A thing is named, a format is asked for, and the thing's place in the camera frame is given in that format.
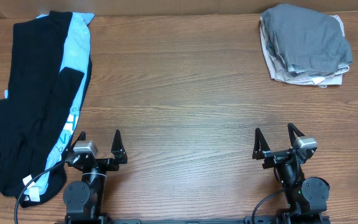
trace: wood grain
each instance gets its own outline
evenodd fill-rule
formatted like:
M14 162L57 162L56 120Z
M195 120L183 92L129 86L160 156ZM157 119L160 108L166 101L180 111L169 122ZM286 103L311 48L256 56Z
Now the wood grain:
M273 150L294 122L319 143L303 170L331 184L332 223L358 223L358 12L339 13L354 64L343 85L322 89L272 81L260 49L259 15L97 17L93 71L75 136L86 131L110 156L120 129L129 162L110 173L104 211L113 218L243 218L278 190L253 161L254 129ZM12 25L0 20L0 98L11 64ZM81 174L66 167L68 182ZM0 194L0 223L14 198ZM273 214L283 197L260 207ZM65 215L62 193L19 209L21 223Z

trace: folded gray shirt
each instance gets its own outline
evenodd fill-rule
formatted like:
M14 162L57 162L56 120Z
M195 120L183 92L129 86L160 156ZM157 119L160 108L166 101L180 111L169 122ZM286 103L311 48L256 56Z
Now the folded gray shirt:
M353 62L351 47L335 18L290 4L279 4L261 16L270 39L267 50L289 72L329 74Z

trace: pile of laundry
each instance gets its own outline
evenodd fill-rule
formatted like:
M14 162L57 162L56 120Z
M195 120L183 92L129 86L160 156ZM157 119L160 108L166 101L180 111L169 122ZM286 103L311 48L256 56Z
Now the pile of laundry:
M279 4L260 17L271 79L296 85L341 85L353 62L339 16Z
M91 78L93 14L53 12L14 24L11 74L0 100L0 192L20 195L70 146ZM20 205L45 203L62 189L61 166L31 183Z

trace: light blue garment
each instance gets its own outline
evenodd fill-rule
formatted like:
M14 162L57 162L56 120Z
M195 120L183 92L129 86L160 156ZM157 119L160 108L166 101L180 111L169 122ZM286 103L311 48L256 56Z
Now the light blue garment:
M40 15L37 18L41 18L48 15ZM62 152L66 148L75 127L80 117L80 109L83 99L83 93L85 88L86 77L88 75L88 64L91 51L91 34L88 29L88 24L92 21L94 14L92 13L79 13L74 12L71 18L70 26L68 28L67 38L64 44L63 60L60 66L60 71L64 67L69 67L84 73L81 85L77 94L73 100L73 104L70 108L70 114L67 118L67 122L60 133L60 137L56 142L56 145L50 151L47 158L47 164L45 170L51 168L56 163L61 161ZM35 183L33 187L39 188L39 194L42 195L48 188L49 172L42 175ZM26 195L30 194L30 190L27 189L24 192Z

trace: clothing pile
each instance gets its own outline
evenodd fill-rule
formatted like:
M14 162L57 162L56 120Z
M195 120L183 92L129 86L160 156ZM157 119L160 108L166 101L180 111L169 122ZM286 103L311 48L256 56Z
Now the clothing pile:
M323 88L342 84L353 58L339 16L279 4L263 12L260 21L271 79Z
M0 192L19 196L33 177L62 160L91 78L93 14L53 12L14 24L11 74L0 100ZM39 205L66 181L64 167L25 191L20 205Z

